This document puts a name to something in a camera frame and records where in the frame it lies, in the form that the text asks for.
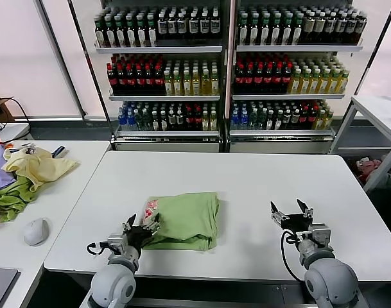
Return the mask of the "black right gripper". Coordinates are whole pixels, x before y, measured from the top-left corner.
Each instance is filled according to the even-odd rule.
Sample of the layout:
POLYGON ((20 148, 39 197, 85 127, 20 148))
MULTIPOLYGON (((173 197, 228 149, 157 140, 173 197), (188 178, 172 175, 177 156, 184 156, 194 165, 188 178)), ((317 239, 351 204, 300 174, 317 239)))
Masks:
POLYGON ((278 210, 273 201, 270 202, 271 218, 283 230, 289 230, 292 233, 309 230, 309 226, 313 222, 313 208, 308 207, 306 203, 300 199, 297 199, 297 203, 302 213, 285 215, 278 210))

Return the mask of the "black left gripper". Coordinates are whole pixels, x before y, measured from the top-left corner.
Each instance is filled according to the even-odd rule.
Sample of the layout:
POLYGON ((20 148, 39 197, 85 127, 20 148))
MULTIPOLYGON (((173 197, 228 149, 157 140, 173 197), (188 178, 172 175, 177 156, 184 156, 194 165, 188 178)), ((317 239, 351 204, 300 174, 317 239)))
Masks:
POLYGON ((144 220, 143 226, 134 226, 136 219, 134 214, 123 223, 123 231, 126 234, 129 246, 135 249, 142 249, 152 238, 152 233, 156 233, 160 228, 160 214, 152 214, 144 220))

